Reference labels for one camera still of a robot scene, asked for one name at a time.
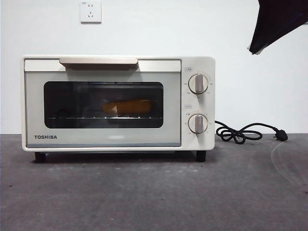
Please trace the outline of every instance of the dark fabric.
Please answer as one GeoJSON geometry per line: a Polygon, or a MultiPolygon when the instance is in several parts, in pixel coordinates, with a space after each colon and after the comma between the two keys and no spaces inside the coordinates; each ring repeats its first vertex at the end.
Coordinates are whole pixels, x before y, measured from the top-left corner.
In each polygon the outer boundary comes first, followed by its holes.
{"type": "Polygon", "coordinates": [[[259,0],[260,9],[250,45],[252,54],[308,21],[308,0],[259,0]]]}

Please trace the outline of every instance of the oven handle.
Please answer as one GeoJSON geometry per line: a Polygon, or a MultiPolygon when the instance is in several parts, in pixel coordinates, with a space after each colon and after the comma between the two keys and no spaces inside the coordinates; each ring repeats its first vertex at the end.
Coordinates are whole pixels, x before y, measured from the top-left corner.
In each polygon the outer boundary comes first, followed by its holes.
{"type": "Polygon", "coordinates": [[[139,67],[136,58],[60,58],[59,63],[72,70],[129,71],[139,67]]]}

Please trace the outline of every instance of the black power cord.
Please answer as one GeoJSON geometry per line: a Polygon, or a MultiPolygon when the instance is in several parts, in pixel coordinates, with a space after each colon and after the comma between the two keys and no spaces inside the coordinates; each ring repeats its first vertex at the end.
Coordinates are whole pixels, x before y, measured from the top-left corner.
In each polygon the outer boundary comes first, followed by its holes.
{"type": "Polygon", "coordinates": [[[276,132],[275,137],[279,141],[287,141],[288,140],[288,136],[287,136],[287,134],[285,133],[284,130],[278,130],[277,128],[275,128],[271,125],[267,125],[267,124],[253,123],[253,124],[248,124],[247,126],[243,127],[240,130],[235,130],[235,129],[232,129],[232,128],[228,127],[227,125],[225,125],[224,123],[221,123],[219,121],[215,121],[215,123],[221,125],[221,127],[219,127],[216,130],[216,134],[225,142],[228,142],[231,139],[233,139],[235,143],[243,144],[243,143],[245,143],[246,140],[257,141],[257,140],[262,139],[263,135],[262,135],[261,132],[254,131],[254,130],[246,130],[247,128],[252,127],[252,126],[256,126],[256,125],[264,126],[264,127],[273,129],[276,132]],[[256,134],[258,136],[257,137],[250,137],[250,136],[245,135],[245,133],[256,134]]]}

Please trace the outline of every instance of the glass window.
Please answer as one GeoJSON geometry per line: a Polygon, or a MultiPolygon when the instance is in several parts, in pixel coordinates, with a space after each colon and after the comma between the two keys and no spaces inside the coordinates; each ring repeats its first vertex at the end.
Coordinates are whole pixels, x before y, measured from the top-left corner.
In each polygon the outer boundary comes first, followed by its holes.
{"type": "Polygon", "coordinates": [[[158,82],[51,81],[44,85],[48,128],[159,128],[163,85],[158,82]]]}

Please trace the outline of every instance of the gray surface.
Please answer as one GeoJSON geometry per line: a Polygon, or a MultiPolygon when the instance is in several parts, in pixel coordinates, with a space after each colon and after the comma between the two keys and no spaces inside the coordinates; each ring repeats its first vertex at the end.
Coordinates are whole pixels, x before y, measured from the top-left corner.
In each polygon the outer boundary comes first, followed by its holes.
{"type": "Polygon", "coordinates": [[[305,231],[308,134],[182,154],[51,154],[1,136],[3,231],[305,231]]]}

